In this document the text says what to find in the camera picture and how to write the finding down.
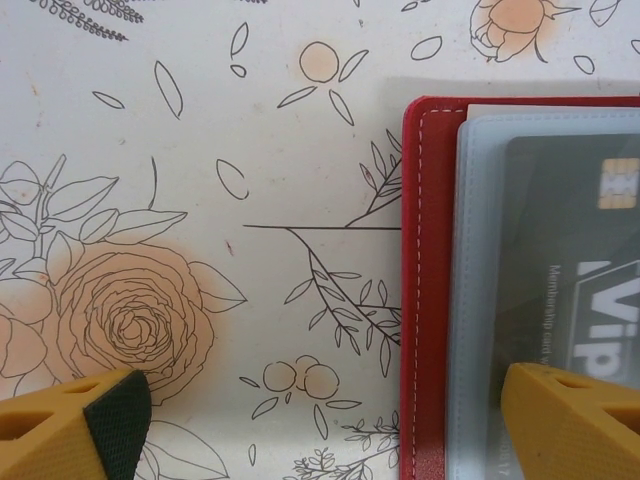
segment card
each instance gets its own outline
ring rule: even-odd
[[[640,387],[640,135],[518,137],[505,158],[487,478],[522,478],[499,410],[511,363]]]

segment gold chip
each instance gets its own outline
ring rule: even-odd
[[[637,203],[640,158],[607,158],[602,162],[600,209],[634,208]]]

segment white stitching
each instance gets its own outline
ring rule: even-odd
[[[462,113],[464,109],[458,110],[431,110],[430,112],[425,112],[420,117],[420,125],[418,130],[418,235],[417,235],[417,247],[418,247],[418,279],[416,285],[416,331],[415,331],[415,344],[413,351],[413,419],[411,425],[411,447],[412,447],[412,478],[416,480],[416,416],[418,410],[418,334],[420,333],[419,323],[420,323],[420,295],[422,293],[421,283],[420,283],[420,273],[422,271],[422,255],[420,253],[420,235],[422,234],[422,131],[424,127],[424,117],[427,116],[427,113]]]

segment black rubber pad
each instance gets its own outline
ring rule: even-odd
[[[151,422],[151,392],[144,374],[131,372],[85,407],[84,418],[107,478],[131,480]]]

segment red leather card holder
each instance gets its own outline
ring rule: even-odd
[[[471,104],[638,107],[640,97],[423,97],[407,109],[402,156],[402,480],[445,475],[456,146]]]

